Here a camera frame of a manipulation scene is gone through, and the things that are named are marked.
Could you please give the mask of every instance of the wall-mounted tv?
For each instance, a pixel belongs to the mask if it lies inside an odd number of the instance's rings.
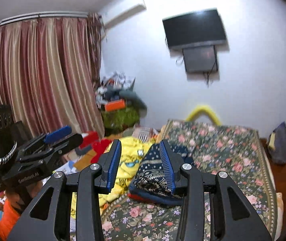
[[[218,45],[227,42],[216,9],[197,11],[163,19],[169,49]]]

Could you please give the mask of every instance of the yellow foam arch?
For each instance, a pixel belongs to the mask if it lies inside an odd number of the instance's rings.
[[[186,121],[193,121],[201,114],[206,114],[215,125],[221,125],[221,121],[219,120],[218,116],[216,116],[215,112],[208,105],[197,106],[187,117]]]

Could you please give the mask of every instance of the curtain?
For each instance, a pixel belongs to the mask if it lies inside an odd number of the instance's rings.
[[[96,70],[99,79],[100,66],[94,64],[100,61],[93,57],[100,56],[101,43],[90,30],[98,33],[100,26],[82,18],[39,18],[0,27],[0,104],[10,104],[15,119],[33,136],[64,125],[104,135],[92,79]]]

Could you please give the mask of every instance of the floral bedspread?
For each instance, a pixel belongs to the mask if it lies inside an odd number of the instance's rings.
[[[186,146],[203,172],[226,171],[251,202],[274,240],[276,193],[268,173],[258,132],[240,126],[213,126],[170,120],[162,138]],[[210,240],[210,205],[205,194],[204,240]],[[126,194],[102,214],[106,241],[172,241],[176,239],[180,207],[144,204]]]

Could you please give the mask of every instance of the orange sleeve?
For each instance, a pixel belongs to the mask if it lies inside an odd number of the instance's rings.
[[[0,238],[6,241],[11,229],[18,221],[20,215],[13,209],[9,201],[6,200],[4,204],[4,214],[0,221]]]

